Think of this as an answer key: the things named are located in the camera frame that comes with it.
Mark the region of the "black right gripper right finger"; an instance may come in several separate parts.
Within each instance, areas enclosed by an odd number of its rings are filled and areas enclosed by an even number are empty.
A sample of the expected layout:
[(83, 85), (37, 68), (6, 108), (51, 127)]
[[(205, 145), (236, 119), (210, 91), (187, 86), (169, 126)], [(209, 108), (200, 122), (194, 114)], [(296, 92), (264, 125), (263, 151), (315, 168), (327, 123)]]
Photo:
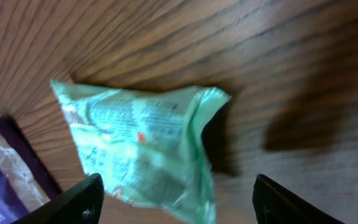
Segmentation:
[(258, 224), (344, 224), (263, 174), (256, 177), (252, 203)]

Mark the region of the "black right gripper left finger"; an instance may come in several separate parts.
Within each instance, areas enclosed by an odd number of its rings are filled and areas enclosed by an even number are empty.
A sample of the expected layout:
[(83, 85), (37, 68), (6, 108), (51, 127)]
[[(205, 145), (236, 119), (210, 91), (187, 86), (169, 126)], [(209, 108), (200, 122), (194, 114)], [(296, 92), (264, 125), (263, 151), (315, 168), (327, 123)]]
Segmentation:
[(98, 224), (103, 201), (103, 180), (94, 173), (12, 224)]

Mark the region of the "purple snack packet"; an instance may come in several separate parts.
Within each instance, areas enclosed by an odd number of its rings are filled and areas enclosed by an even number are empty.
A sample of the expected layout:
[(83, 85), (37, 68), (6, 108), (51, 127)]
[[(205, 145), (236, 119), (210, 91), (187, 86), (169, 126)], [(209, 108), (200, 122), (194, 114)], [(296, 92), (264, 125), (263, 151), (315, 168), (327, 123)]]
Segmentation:
[(12, 223), (60, 193), (19, 128), (0, 116), (0, 223)]

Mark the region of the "teal snack packet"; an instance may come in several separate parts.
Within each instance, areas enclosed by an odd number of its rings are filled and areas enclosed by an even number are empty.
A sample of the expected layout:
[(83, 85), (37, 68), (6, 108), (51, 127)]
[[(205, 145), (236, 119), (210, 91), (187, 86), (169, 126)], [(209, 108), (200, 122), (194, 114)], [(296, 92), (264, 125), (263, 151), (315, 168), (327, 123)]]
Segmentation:
[(230, 97), (216, 87), (147, 92), (50, 82), (83, 172), (110, 196), (185, 223), (215, 223), (202, 132)]

